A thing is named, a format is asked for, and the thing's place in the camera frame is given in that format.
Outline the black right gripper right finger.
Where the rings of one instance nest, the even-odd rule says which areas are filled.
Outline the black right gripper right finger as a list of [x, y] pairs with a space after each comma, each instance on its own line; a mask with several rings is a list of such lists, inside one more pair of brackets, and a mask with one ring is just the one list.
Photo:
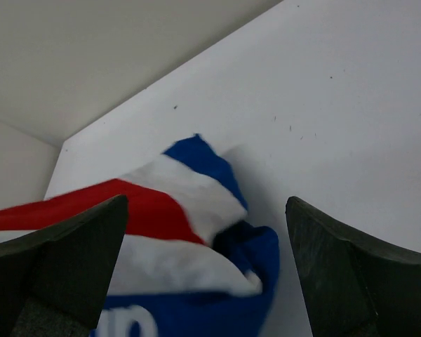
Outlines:
[[421, 253], [286, 203], [290, 245], [314, 336], [421, 336]]

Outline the blue white red jacket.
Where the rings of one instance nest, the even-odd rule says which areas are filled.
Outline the blue white red jacket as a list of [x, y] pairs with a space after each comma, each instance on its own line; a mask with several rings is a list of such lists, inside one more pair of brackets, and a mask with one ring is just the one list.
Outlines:
[[91, 335], [257, 336], [279, 277], [278, 237], [246, 222], [231, 166], [198, 135], [119, 178], [0, 210], [0, 242], [118, 194], [126, 234]]

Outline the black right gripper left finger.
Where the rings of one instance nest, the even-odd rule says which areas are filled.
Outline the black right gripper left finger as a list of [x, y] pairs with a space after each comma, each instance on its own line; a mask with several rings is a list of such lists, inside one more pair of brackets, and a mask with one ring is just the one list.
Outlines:
[[88, 336], [98, 325], [128, 200], [0, 243], [0, 336]]

